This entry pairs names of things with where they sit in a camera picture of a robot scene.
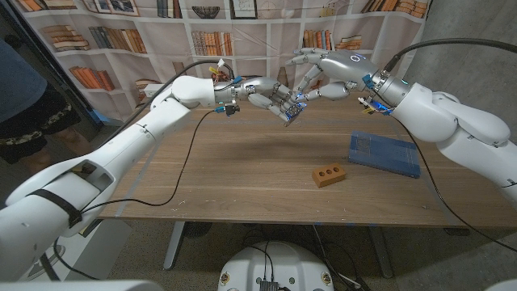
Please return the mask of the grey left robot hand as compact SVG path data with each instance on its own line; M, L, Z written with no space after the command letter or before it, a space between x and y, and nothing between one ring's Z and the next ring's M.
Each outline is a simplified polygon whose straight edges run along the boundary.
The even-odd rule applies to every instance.
M289 126L306 108L296 101L296 96L287 86L273 78L252 78L241 82L235 92L240 100L247 99L254 106L266 109L279 117L284 126Z

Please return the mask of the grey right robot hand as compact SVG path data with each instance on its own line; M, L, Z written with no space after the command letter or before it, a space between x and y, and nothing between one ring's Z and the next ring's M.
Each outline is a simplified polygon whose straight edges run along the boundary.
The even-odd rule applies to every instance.
M344 99L350 91L362 91L366 85L363 77L373 77L379 70L366 57L348 50L328 51L321 48L301 48L296 50L295 57L286 61L285 65L313 64L300 83L294 87L296 101L305 102L321 97L337 100ZM321 74L335 79L336 82L321 86L319 89L304 93L306 87Z

